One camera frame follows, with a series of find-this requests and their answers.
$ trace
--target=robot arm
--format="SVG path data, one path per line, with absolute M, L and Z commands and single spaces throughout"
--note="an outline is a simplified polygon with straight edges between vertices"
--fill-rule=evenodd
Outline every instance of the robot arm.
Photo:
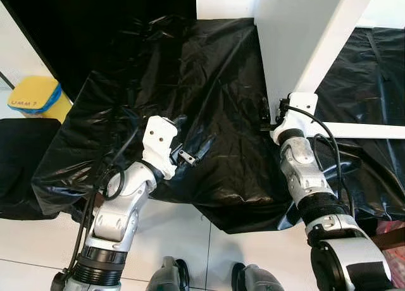
M 108 183 L 108 197 L 95 215 L 72 273 L 58 273 L 51 291 L 119 291 L 128 251 L 138 227 L 138 215 L 149 194 L 162 179 L 175 175 L 173 153 L 195 159 L 181 150 L 171 151 L 177 135 L 173 122 L 150 117 L 143 138 L 142 160 Z
M 290 104 L 299 108 L 306 99 L 301 98 L 303 93 L 294 94 L 291 94 Z M 390 270 L 383 254 L 333 193 L 304 136 L 305 127 L 296 123 L 299 117 L 290 112 L 288 110 L 285 119 L 288 115 L 293 116 L 292 119 L 275 129 L 273 140 L 281 146 L 281 169 L 306 225 L 318 288 L 336 291 L 391 289 Z

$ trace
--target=black cable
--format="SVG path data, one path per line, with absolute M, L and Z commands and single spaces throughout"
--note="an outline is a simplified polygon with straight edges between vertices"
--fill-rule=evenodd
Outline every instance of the black cable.
M 113 166 L 115 161 L 124 153 L 124 151 L 127 149 L 131 141 L 135 138 L 135 135 L 138 132 L 138 128 L 135 128 L 135 130 L 132 132 L 130 137 L 127 139 L 127 141 L 124 143 L 124 145 L 121 147 L 121 149 L 115 154 L 113 159 L 110 161 L 109 166 Z
M 315 156 L 316 164 L 318 165 L 319 169 L 321 171 L 323 171 L 323 166 L 321 164 L 321 161 L 319 160 L 318 153 L 315 152 L 317 150 L 317 146 L 318 146 L 318 144 L 317 144 L 318 143 L 318 138 L 322 138 L 329 145 L 330 149 L 333 152 L 333 156 L 334 156 L 335 160 L 337 161 L 337 159 L 336 159 L 336 151 L 335 151 L 335 148 L 333 147 L 333 145 L 330 143 L 330 141 L 323 134 L 318 133 L 313 137 L 313 150 L 314 150 L 314 156 Z
M 314 115 L 308 113 L 307 111 L 304 111 L 302 109 L 294 108 L 292 106 L 285 106 L 286 109 L 290 109 L 291 111 L 295 111 L 298 113 L 301 113 L 305 116 L 310 117 L 313 121 L 317 122 L 329 135 L 330 140 L 332 141 L 333 148 L 335 149 L 335 155 L 336 155 L 336 163 L 337 163 L 337 175 L 342 176 L 342 168 L 340 167 L 340 152 L 339 148 L 337 146 L 337 142 L 335 137 L 333 136 L 332 132 L 329 130 L 329 128 L 324 124 L 321 120 L 319 120 L 317 117 Z M 337 187 L 337 197 L 340 199 L 342 195 L 342 180 L 338 179 L 338 187 Z
M 118 188 L 115 191 L 115 193 L 111 196 L 108 196 L 108 190 L 107 188 L 105 188 L 105 190 L 103 191 L 103 196 L 106 201 L 113 201 L 114 199 L 116 199 L 121 194 L 122 189 L 124 188 L 125 172 L 123 168 L 121 168 L 120 166 L 115 166 L 115 168 L 118 170 L 120 174 L 120 184 L 118 185 Z
M 86 219 L 86 213 L 88 211 L 89 204 L 90 204 L 90 199 L 88 199 L 86 201 L 86 205 L 84 206 L 82 220 L 80 222 L 80 226 L 79 226 L 77 237 L 76 237 L 75 248 L 73 249 L 72 258 L 70 259 L 70 264 L 69 264 L 69 267 L 68 267 L 68 273 L 70 273 L 72 271 L 73 266 L 75 265 L 75 261 L 76 261 L 77 254 L 78 254 L 78 248 L 80 247 L 80 243 L 82 241 L 84 222 L 85 222 L 85 219 Z
M 90 228 L 91 228 L 91 224 L 92 224 L 92 217 L 93 217 L 94 203 L 96 201 L 96 195 L 97 195 L 97 192 L 94 191 L 90 197 L 90 206 L 89 206 L 89 211 L 87 212 L 87 224 L 86 224 L 86 235 L 85 235 L 86 238 L 90 232 Z
M 336 154 L 336 151 L 335 151 L 335 149 L 334 149 L 332 143 L 331 143 L 324 135 L 322 135 L 322 134 L 316 134 L 316 135 L 313 137 L 314 157 L 315 157 L 316 163 L 318 164 L 319 169 L 320 169 L 321 171 L 323 171 L 323 166 L 322 166 L 322 164 L 321 164 L 321 162 L 320 162 L 320 160 L 319 160 L 318 150 L 317 150 L 318 138 L 322 138 L 322 139 L 329 145 L 329 148 L 332 150 L 332 152 L 333 152 L 334 154 Z M 344 189 L 345 189 L 345 191 L 346 191 L 347 199 L 349 200 L 350 215 L 354 218 L 354 215 L 355 215 L 355 214 L 354 214 L 354 213 L 355 213 L 354 199 L 353 199 L 353 197 L 352 197 L 352 195 L 351 195 L 351 192 L 350 192 L 349 189 L 347 188 L 347 185 L 346 185 L 346 183 L 345 183 L 343 174 L 342 174 L 342 176 L 341 176 L 340 178 L 341 178 L 341 180 L 342 180 L 342 185 L 343 185 L 343 187 L 344 187 Z

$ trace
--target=black band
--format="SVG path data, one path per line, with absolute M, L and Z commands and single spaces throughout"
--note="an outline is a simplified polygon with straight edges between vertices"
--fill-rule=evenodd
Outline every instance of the black band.
M 163 177 L 165 177 L 159 169 L 155 168 L 153 165 L 151 165 L 147 161 L 140 160 L 138 162 L 142 163 L 144 166 L 146 166 L 148 169 L 150 169 L 152 171 L 152 173 L 154 175 L 154 179 L 156 180 L 156 183 L 159 183 L 163 179 Z
M 304 197 L 298 204 L 298 210 L 305 225 L 325 215 L 347 214 L 345 205 L 336 196 L 326 192 Z
M 278 142 L 282 146 L 284 142 L 295 137 L 304 137 L 304 133 L 299 128 L 290 128 L 278 136 Z
M 95 269 L 120 271 L 124 269 L 127 254 L 127 252 L 85 246 L 77 261 L 84 266 Z
M 388 290 L 394 288 L 387 278 L 381 261 L 375 263 L 359 263 L 347 266 L 350 280 L 356 290 Z
M 115 286 L 120 282 L 127 254 L 85 246 L 77 259 L 73 278 L 82 283 Z

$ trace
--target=black backdrop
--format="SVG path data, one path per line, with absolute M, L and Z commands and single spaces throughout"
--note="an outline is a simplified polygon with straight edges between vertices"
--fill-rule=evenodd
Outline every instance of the black backdrop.
M 72 100 L 128 19 L 196 19 L 196 0 L 1 1 Z

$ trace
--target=yellow lid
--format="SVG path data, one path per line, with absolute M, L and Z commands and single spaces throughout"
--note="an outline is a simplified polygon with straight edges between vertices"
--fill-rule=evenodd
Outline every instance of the yellow lid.
M 29 76 L 18 84 L 8 98 L 8 105 L 20 109 L 41 109 L 52 96 L 58 81 L 51 77 Z

